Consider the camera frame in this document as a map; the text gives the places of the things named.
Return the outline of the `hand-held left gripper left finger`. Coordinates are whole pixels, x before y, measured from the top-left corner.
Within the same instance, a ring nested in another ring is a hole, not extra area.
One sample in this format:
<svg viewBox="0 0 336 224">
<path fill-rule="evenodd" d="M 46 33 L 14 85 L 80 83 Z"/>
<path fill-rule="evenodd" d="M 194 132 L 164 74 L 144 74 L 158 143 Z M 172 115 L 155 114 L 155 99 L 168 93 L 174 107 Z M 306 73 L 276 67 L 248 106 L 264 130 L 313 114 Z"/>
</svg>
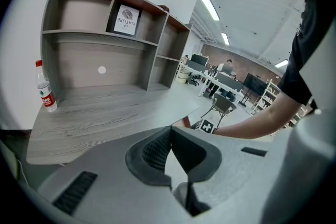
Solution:
<svg viewBox="0 0 336 224">
<path fill-rule="evenodd" d="M 170 127 L 97 145 L 54 172 L 38 192 L 68 221 L 183 223 L 191 214 L 165 174 Z"/>
</svg>

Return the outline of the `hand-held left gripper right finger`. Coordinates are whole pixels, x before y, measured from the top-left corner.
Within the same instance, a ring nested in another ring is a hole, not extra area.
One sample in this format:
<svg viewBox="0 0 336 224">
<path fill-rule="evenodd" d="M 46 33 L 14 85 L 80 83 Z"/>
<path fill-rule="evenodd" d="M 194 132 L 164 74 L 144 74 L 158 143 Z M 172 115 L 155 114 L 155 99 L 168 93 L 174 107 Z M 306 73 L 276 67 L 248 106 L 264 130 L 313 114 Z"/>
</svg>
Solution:
<svg viewBox="0 0 336 224">
<path fill-rule="evenodd" d="M 272 182 L 263 172 L 273 141 L 171 128 L 172 150 L 191 185 L 198 217 L 261 217 Z"/>
</svg>

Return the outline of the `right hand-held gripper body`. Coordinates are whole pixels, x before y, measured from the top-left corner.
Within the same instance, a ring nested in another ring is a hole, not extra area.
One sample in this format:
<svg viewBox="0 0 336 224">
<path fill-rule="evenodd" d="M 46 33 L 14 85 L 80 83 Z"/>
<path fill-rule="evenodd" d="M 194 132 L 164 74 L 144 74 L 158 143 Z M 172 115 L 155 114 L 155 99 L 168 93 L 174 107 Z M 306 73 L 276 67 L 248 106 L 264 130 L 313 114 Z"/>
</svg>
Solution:
<svg viewBox="0 0 336 224">
<path fill-rule="evenodd" d="M 216 127 L 213 123 L 211 123 L 207 119 L 200 119 L 190 128 L 193 130 L 198 130 L 209 134 L 213 134 L 218 129 L 218 127 Z"/>
</svg>

